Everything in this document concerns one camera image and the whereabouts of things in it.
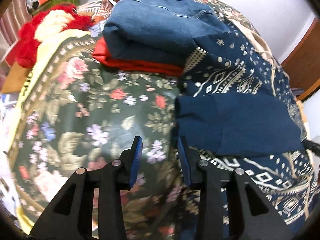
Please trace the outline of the navy patterned hooded jacket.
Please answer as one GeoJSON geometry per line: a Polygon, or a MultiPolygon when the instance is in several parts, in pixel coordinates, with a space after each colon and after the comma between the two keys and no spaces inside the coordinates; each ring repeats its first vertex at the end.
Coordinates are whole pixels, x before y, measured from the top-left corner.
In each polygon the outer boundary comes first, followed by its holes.
{"type": "Polygon", "coordinates": [[[305,129],[289,78],[273,56],[234,22],[215,16],[179,21],[186,56],[175,101],[175,137],[216,166],[242,168],[298,232],[319,198],[305,129]]]}

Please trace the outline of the brown wooden door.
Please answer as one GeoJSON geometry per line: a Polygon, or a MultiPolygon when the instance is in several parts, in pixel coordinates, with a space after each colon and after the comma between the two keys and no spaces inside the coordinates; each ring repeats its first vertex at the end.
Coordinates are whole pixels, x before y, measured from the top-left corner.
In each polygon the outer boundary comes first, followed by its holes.
{"type": "Polygon", "coordinates": [[[319,90],[319,20],[315,18],[299,44],[281,64],[290,86],[305,101],[319,90]]]}

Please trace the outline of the dark floral quilt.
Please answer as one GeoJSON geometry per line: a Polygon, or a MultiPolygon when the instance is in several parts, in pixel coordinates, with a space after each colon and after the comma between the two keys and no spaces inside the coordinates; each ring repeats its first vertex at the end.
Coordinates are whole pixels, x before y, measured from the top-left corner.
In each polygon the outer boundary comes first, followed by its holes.
{"type": "Polygon", "coordinates": [[[108,70],[97,38],[66,30],[47,38],[10,120],[9,163],[26,233],[79,167],[102,168],[143,139],[137,182],[121,193],[129,239],[176,239],[182,182],[170,148],[177,80],[108,70]]]}

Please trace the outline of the folded red garment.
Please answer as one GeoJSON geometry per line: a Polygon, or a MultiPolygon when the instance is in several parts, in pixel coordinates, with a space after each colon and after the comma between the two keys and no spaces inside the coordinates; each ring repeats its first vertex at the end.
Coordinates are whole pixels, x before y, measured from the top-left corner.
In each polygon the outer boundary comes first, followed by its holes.
{"type": "Polygon", "coordinates": [[[126,72],[148,72],[156,74],[164,74],[172,77],[180,77],[183,73],[183,68],[164,63],[155,63],[141,60],[122,60],[114,59],[107,47],[104,38],[100,38],[92,53],[92,57],[101,64],[126,72]]]}

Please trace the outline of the red yellow plush toy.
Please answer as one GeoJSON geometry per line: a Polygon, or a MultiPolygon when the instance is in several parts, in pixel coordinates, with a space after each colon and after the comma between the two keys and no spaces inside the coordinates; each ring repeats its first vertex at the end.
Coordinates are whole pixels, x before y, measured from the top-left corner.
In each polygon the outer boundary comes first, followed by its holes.
{"type": "Polygon", "coordinates": [[[79,15],[73,4],[61,4],[39,12],[18,32],[17,63],[33,68],[39,45],[47,38],[68,29],[87,31],[94,22],[91,16],[79,15]]]}

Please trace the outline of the folded blue jeans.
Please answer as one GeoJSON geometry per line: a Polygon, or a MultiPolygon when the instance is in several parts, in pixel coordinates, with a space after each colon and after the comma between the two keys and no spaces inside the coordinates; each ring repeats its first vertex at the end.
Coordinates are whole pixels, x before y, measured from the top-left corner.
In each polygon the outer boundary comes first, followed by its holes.
{"type": "Polygon", "coordinates": [[[191,0],[121,0],[104,25],[114,59],[184,67],[201,48],[213,53],[215,38],[229,28],[211,7],[191,0]]]}

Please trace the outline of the red striped curtain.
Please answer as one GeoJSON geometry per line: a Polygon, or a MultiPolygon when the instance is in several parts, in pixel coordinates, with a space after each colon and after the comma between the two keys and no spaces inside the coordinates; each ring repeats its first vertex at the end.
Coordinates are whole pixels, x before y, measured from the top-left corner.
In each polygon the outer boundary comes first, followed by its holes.
{"type": "Polygon", "coordinates": [[[18,41],[21,27],[31,20],[26,0],[12,0],[1,17],[1,61],[18,41]]]}

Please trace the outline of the green patterned storage box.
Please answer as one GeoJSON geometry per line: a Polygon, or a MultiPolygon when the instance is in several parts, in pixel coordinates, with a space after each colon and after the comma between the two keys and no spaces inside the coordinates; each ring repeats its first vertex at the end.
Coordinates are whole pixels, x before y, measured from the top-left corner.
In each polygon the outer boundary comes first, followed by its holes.
{"type": "Polygon", "coordinates": [[[79,0],[49,0],[43,5],[38,5],[35,9],[28,9],[28,12],[29,14],[35,16],[41,11],[48,10],[56,5],[61,5],[61,4],[73,4],[78,6],[79,0]]]}

